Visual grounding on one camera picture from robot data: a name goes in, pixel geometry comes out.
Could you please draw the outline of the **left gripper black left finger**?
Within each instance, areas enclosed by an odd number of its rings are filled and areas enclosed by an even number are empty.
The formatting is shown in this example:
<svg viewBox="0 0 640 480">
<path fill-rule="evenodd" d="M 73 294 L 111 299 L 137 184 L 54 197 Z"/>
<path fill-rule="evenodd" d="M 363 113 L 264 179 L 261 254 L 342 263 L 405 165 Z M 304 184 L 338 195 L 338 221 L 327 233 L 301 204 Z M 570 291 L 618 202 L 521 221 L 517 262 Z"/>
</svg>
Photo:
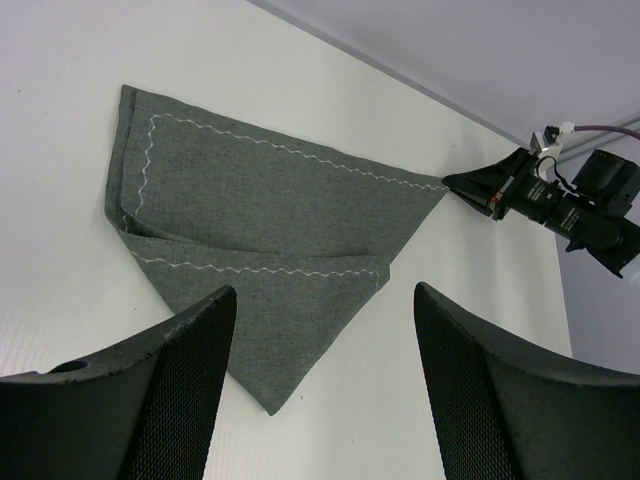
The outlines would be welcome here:
<svg viewBox="0 0 640 480">
<path fill-rule="evenodd" d="M 2 478 L 202 478 L 236 311 L 224 286 L 91 355 L 2 377 Z"/>
</svg>

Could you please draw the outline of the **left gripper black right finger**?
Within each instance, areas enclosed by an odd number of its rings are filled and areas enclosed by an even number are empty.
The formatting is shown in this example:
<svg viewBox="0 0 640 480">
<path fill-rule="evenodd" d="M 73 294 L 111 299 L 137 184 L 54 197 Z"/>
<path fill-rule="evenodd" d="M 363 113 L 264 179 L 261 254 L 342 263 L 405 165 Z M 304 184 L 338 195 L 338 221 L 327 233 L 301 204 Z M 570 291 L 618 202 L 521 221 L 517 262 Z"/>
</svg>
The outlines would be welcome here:
<svg viewBox="0 0 640 480">
<path fill-rule="evenodd" d="M 446 478 L 638 478 L 638 375 L 535 345 L 424 282 L 414 322 Z"/>
</svg>

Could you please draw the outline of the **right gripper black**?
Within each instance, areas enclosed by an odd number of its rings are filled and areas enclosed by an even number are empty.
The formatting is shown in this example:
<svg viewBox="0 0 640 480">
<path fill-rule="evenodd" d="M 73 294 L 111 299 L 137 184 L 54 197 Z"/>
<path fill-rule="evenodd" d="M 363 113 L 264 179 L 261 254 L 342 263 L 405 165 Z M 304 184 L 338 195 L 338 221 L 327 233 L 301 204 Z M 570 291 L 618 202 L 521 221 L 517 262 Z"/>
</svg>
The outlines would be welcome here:
<svg viewBox="0 0 640 480">
<path fill-rule="evenodd" d="M 612 273 L 639 255 L 639 226 L 626 218 L 639 194 L 639 166 L 595 150 L 571 183 L 534 174 L 526 149 L 476 170 L 451 174 L 443 185 L 482 215 L 501 220 L 514 210 L 567 239 L 568 252 L 585 249 Z"/>
</svg>

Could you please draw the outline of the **grey cloth napkin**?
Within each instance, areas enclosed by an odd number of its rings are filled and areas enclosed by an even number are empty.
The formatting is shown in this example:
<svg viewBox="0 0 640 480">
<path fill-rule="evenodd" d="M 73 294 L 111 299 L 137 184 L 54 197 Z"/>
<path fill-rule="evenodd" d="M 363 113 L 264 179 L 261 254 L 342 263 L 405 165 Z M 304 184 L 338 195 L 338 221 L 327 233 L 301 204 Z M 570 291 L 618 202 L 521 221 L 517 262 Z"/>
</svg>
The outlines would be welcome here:
<svg viewBox="0 0 640 480">
<path fill-rule="evenodd" d="M 124 86 L 104 212 L 171 310 L 236 290 L 228 372 L 275 414 L 445 194 L 436 177 Z"/>
</svg>

